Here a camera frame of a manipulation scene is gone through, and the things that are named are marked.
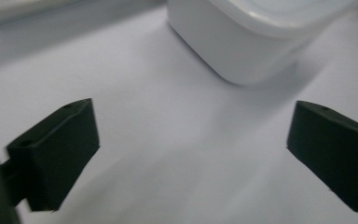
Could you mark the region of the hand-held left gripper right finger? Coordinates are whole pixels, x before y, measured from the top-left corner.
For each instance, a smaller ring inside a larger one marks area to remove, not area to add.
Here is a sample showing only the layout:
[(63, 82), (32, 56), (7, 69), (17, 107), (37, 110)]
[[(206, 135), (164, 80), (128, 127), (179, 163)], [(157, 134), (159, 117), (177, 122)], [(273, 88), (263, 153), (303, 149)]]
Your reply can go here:
[(288, 150), (358, 212), (358, 122), (315, 103), (296, 102)]

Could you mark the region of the white plastic container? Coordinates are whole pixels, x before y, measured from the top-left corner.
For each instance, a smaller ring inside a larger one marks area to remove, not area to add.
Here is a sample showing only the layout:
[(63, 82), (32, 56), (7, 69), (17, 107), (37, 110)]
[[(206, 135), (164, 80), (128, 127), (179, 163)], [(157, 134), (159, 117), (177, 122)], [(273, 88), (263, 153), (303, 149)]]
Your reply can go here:
[(358, 0), (167, 0), (174, 31), (220, 77), (262, 82), (296, 61)]

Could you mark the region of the white flat tray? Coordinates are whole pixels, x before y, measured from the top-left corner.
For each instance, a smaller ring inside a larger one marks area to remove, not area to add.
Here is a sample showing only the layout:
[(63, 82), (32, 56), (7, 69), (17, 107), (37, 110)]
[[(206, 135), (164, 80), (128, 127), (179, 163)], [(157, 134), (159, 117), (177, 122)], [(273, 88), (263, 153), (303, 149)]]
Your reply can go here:
[(0, 0), (0, 25), (81, 0)]

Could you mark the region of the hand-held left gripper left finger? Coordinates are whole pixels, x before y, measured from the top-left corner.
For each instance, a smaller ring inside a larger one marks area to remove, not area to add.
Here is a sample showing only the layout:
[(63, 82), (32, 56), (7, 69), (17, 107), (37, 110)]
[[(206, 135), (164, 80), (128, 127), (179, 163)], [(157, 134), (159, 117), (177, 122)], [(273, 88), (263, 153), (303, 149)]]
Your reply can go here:
[(92, 100), (62, 106), (7, 146), (2, 170), (9, 201), (58, 210), (99, 147)]

